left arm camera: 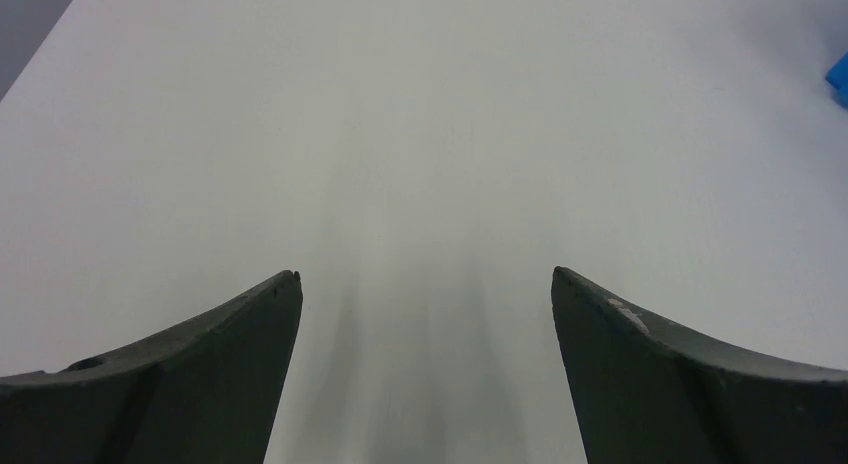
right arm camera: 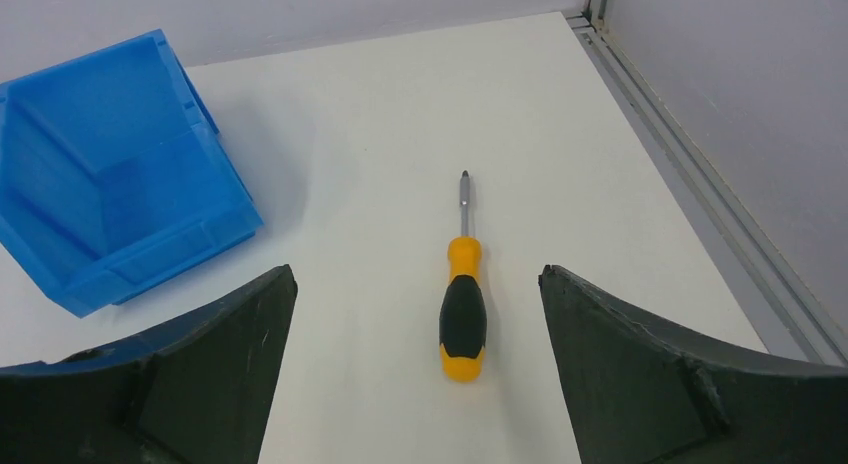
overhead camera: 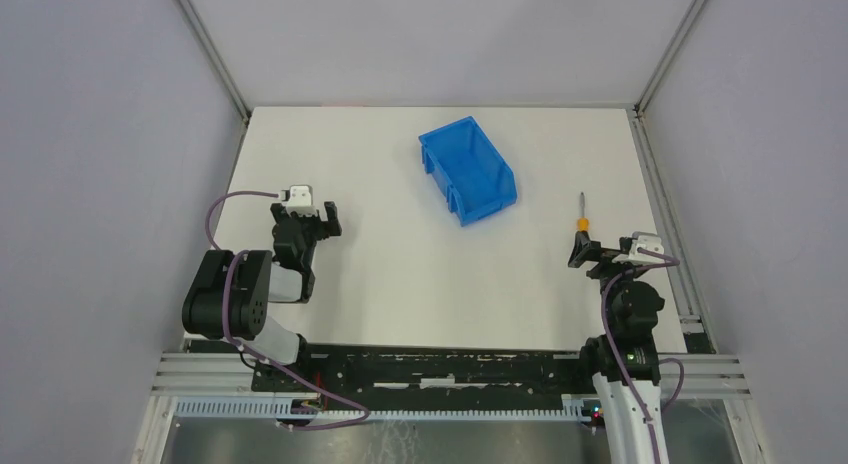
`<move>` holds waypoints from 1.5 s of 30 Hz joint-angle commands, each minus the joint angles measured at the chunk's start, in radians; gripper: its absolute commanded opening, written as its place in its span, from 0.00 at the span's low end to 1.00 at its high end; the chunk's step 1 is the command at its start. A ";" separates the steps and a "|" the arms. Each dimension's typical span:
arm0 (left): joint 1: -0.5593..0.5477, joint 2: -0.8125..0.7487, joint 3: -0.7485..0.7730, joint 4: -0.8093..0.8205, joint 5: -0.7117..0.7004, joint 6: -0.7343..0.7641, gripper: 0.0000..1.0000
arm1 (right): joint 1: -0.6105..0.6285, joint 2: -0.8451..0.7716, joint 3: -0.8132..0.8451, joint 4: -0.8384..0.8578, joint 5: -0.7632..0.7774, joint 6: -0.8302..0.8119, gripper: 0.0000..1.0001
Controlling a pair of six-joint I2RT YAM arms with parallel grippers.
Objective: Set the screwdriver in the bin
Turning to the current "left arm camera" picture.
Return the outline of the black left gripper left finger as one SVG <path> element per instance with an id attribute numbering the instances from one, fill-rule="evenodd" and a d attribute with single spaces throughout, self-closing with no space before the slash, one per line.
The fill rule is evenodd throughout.
<path id="1" fill-rule="evenodd" d="M 281 272 L 144 339 L 1 380 L 5 463 L 260 463 L 303 305 Z"/>

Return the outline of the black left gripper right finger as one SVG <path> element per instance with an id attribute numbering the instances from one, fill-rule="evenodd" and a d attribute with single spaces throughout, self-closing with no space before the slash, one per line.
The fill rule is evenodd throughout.
<path id="1" fill-rule="evenodd" d="M 715 339 L 580 274 L 552 314 L 591 463 L 843 463 L 847 374 Z"/>

